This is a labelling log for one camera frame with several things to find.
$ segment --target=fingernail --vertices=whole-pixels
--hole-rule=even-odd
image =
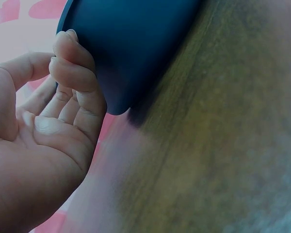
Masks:
[[[75,39],[76,41],[79,40],[79,39],[78,39],[78,35],[77,35],[77,33],[76,33],[75,30],[73,30],[73,29],[69,29],[69,30],[67,30],[67,33],[68,33],[71,37],[73,37],[73,39]]]

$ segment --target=skin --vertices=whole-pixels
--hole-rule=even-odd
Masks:
[[[29,232],[67,200],[88,172],[106,114],[94,59],[76,33],[60,32],[53,50],[0,64],[0,233]],[[16,91],[49,73],[16,109]]]

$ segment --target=wood grain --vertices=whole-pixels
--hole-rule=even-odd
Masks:
[[[80,233],[291,232],[291,0],[205,1],[68,216]]]

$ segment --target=knuckle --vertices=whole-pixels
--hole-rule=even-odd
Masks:
[[[70,96],[64,91],[58,91],[56,93],[56,99],[63,102],[68,102],[70,100]]]

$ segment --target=wooden surface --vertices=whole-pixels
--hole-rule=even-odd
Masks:
[[[204,1],[81,190],[65,233],[291,232],[291,0]]]

